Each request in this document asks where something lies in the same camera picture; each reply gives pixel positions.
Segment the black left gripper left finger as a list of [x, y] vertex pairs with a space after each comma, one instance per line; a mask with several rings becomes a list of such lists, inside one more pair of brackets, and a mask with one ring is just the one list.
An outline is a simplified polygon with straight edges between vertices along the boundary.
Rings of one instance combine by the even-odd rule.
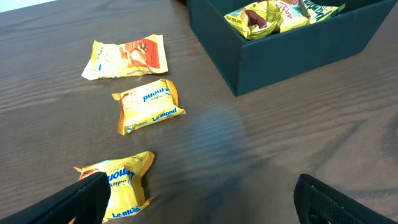
[[111, 195], [108, 176], [96, 172], [1, 220], [5, 224], [97, 223]]

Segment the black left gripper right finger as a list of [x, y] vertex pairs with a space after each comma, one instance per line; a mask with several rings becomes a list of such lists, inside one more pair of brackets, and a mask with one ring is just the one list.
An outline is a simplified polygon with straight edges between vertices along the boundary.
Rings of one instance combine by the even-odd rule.
[[309, 174], [301, 174], [294, 188], [300, 224], [397, 224]]

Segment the yellow biscuit snack packet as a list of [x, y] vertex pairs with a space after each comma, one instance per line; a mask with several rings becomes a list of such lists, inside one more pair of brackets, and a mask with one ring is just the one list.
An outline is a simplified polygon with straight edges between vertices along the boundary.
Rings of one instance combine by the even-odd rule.
[[113, 93], [121, 114], [118, 133], [123, 136], [186, 111], [179, 107], [178, 91], [171, 80], [159, 79], [122, 93]]

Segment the yellow orange snack packet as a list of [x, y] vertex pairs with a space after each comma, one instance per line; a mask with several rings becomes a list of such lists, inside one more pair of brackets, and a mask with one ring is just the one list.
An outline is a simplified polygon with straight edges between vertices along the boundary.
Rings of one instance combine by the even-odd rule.
[[168, 72], [162, 35], [125, 44], [93, 42], [91, 58], [81, 74], [87, 80], [124, 78]]

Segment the green yellow snack packet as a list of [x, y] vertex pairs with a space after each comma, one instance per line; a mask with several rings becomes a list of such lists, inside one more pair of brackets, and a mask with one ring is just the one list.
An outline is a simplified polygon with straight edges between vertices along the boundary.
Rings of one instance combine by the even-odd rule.
[[300, 2], [302, 12], [304, 16], [308, 18], [307, 24], [314, 24], [316, 22], [327, 20], [333, 16], [337, 16], [345, 6], [345, 3], [341, 6], [321, 6], [311, 0], [303, 0]]

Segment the yellow chocolate wafer packet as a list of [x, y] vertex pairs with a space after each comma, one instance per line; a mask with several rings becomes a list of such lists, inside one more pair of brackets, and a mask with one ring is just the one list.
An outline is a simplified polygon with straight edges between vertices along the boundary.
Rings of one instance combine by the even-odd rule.
[[301, 12], [285, 1], [256, 1], [224, 16], [227, 22], [247, 40], [261, 39], [275, 32], [305, 26]]

